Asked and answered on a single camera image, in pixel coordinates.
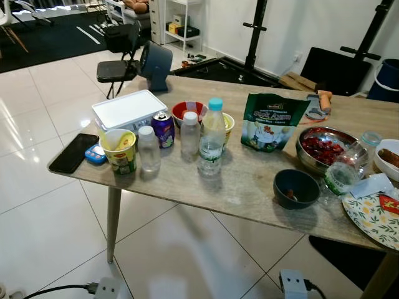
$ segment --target green snack bag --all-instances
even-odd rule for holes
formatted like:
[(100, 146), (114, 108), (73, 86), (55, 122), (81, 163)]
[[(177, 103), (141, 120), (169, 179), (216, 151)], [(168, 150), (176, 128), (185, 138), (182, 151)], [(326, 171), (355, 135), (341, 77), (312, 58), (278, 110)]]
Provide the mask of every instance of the green snack bag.
[(241, 143), (267, 153), (282, 150), (309, 103), (273, 93), (249, 94)]

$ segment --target dried fruit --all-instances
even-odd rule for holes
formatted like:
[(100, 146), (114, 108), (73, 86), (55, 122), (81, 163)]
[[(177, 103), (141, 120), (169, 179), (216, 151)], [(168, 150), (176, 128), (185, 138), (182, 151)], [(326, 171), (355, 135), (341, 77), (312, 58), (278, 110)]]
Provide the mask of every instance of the dried fruit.
[(306, 153), (321, 163), (331, 165), (335, 158), (344, 152), (344, 149), (332, 141), (322, 141), (316, 137), (306, 138), (301, 142)]

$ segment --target bottle label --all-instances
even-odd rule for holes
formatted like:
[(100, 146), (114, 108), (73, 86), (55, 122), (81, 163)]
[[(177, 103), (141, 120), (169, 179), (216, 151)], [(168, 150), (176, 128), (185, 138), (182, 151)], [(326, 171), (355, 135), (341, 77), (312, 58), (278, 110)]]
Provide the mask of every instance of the bottle label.
[(333, 174), (333, 169), (329, 167), (324, 176), (327, 187), (336, 195), (344, 195), (350, 191), (352, 185), (341, 183)]
[(223, 146), (209, 144), (206, 138), (202, 138), (199, 146), (199, 155), (208, 161), (216, 161), (222, 155)]

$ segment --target black fan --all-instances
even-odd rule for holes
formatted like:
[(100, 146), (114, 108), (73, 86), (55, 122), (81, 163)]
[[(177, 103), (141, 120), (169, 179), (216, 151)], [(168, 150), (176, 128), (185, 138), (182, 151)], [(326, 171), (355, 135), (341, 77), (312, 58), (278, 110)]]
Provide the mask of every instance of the black fan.
[(168, 90), (166, 77), (172, 65), (172, 51), (148, 41), (140, 58), (140, 76), (147, 79), (148, 89), (152, 92)]

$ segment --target wooden table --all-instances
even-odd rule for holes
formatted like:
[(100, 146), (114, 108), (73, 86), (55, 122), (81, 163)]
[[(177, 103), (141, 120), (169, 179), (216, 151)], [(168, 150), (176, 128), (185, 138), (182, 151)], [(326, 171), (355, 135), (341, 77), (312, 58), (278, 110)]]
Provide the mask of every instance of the wooden table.
[[(221, 174), (214, 180), (205, 179), (199, 175), (195, 164), (183, 162), (180, 156), (178, 130), (175, 145), (161, 150), (161, 169), (155, 177), (140, 171), (140, 157), (136, 172), (123, 176), (114, 174), (108, 163), (96, 167), (85, 160), (68, 176), (109, 187), (108, 262), (113, 260), (121, 189), (325, 239), (389, 251), (388, 248), (368, 238), (352, 223), (340, 200), (326, 202), (324, 198), (320, 198), (306, 209), (285, 210), (274, 199), (272, 184), (274, 176), (282, 169), (305, 170), (297, 159), (295, 149), (296, 139), (304, 128), (314, 125), (329, 126), (355, 137), (360, 137), (366, 130), (373, 130), (384, 138), (398, 138), (399, 104), (334, 96), (332, 116), (327, 121), (320, 124), (299, 125), (283, 151), (260, 153), (240, 143), (248, 94), (276, 93), (283, 97), (303, 100), (307, 96), (306, 92), (173, 76), (168, 77), (168, 85), (170, 92), (155, 95), (170, 110), (174, 104), (186, 100), (202, 103), (207, 103), (212, 97), (224, 100), (223, 111), (230, 114), (236, 124), (223, 156)], [(122, 94), (146, 88), (145, 79), (136, 78), (122, 91)], [(82, 132), (97, 134), (97, 129), (92, 122)]]

